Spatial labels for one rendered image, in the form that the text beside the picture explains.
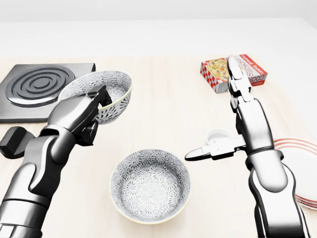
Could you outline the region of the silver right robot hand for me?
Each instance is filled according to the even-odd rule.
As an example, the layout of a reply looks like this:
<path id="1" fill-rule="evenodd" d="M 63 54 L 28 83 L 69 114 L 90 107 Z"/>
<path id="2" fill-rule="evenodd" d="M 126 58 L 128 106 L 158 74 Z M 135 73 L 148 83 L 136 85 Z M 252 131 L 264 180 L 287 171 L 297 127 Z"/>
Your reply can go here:
<path id="1" fill-rule="evenodd" d="M 204 159 L 219 160 L 232 157 L 237 150 L 247 154 L 260 150 L 273 149 L 271 129 L 264 110 L 251 91 L 251 84 L 244 70 L 240 69 L 236 59 L 227 59 L 228 90 L 231 94 L 230 104 L 236 114 L 236 138 L 222 137 L 214 140 L 212 145 L 203 146 L 185 155 L 186 161 Z"/>

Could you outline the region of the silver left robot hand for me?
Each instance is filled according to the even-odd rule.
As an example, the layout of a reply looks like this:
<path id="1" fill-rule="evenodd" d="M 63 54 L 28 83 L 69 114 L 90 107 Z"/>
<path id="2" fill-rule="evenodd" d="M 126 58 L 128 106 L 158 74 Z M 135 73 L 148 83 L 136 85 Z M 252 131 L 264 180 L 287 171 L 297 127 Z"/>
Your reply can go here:
<path id="1" fill-rule="evenodd" d="M 75 137 L 77 144 L 92 146 L 98 129 L 98 122 L 94 119 L 99 112 L 98 106 L 107 106 L 111 103 L 105 85 L 62 100 L 52 110 L 48 125 L 42 130 L 41 135 L 47 134 L 49 129 L 57 130 L 61 127 Z"/>

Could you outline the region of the black white patterned bowl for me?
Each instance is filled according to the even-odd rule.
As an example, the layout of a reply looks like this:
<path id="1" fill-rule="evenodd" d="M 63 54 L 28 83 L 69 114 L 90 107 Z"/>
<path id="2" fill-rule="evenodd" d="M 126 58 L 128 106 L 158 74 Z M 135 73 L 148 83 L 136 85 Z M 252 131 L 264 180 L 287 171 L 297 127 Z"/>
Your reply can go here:
<path id="1" fill-rule="evenodd" d="M 130 76 L 122 71 L 99 71 L 91 72 L 78 77 L 70 82 L 60 92 L 58 102 L 72 96 L 88 93 L 95 87 L 106 86 L 106 90 L 111 97 L 112 103 L 102 107 L 95 119 L 99 124 L 108 124 L 116 120 L 127 108 L 132 90 L 132 80 Z"/>
<path id="2" fill-rule="evenodd" d="M 187 205 L 191 179 L 185 164 L 160 149 L 136 151 L 113 170 L 110 195 L 124 217 L 141 224 L 159 224 Z"/>

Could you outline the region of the flat dark stove plate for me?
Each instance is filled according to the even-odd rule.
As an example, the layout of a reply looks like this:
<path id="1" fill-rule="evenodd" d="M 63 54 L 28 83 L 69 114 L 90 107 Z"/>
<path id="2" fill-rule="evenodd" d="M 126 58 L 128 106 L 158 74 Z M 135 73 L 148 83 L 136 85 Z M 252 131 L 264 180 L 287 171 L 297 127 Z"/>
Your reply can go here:
<path id="1" fill-rule="evenodd" d="M 94 63 L 17 64 L 0 82 L 0 123 L 46 122 L 62 89 Z"/>

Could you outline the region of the white plate with red rings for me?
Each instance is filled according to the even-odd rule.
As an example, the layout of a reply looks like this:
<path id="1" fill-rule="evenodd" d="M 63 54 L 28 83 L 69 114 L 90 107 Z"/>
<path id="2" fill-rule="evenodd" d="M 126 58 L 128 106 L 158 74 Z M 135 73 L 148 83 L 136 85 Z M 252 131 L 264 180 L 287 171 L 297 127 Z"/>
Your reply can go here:
<path id="1" fill-rule="evenodd" d="M 285 164 L 296 179 L 295 198 L 303 206 L 317 210 L 317 144 L 311 141 L 284 137 L 274 139 L 282 151 Z"/>

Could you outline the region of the small white cup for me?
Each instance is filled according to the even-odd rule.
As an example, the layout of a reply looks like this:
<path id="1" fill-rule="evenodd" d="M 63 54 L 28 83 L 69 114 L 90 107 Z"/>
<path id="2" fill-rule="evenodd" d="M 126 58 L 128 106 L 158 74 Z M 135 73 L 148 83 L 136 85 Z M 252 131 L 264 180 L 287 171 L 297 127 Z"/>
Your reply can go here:
<path id="1" fill-rule="evenodd" d="M 217 143 L 222 138 L 232 138 L 232 135 L 224 129 L 212 129 L 206 135 L 206 145 Z"/>

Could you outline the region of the red white cookie box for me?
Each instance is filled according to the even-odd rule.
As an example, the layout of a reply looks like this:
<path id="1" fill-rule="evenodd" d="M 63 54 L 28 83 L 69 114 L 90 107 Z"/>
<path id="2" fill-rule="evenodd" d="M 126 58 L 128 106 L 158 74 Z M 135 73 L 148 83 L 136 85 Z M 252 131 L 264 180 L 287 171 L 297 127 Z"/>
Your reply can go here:
<path id="1" fill-rule="evenodd" d="M 239 67 L 247 73 L 252 86 L 264 84 L 267 72 L 255 61 L 246 54 L 237 55 L 235 59 Z M 227 69 L 227 58 L 203 61 L 200 73 L 217 94 L 228 91 L 227 81 L 229 79 L 229 72 Z"/>

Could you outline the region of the round black stove knob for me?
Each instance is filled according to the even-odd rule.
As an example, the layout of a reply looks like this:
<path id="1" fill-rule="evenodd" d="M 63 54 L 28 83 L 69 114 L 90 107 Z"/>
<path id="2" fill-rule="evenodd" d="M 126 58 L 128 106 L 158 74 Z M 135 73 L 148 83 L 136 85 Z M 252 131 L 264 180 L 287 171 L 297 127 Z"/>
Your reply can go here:
<path id="1" fill-rule="evenodd" d="M 11 127 L 0 141 L 0 152 L 9 159 L 24 156 L 25 148 L 34 135 L 20 126 Z"/>

